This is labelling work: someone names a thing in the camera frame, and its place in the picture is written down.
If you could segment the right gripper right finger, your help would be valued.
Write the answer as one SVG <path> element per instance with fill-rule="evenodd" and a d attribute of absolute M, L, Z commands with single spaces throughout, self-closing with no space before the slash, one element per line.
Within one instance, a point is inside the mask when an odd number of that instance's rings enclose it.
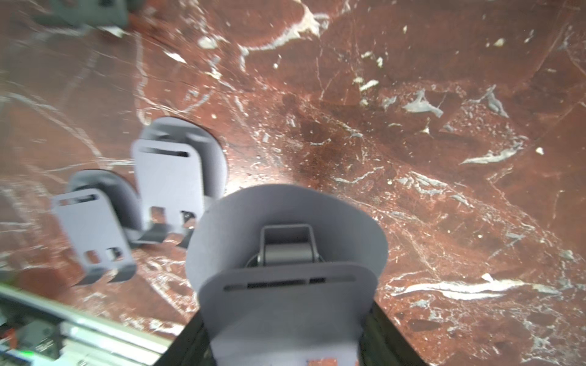
<path fill-rule="evenodd" d="M 363 322 L 361 365 L 427 366 L 427 363 L 374 302 Z"/>

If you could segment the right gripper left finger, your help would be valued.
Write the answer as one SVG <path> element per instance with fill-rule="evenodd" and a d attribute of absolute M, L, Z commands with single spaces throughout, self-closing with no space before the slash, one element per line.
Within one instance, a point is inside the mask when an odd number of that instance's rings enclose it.
<path fill-rule="evenodd" d="M 155 366 L 215 365 L 210 338 L 200 313 L 196 313 Z"/>

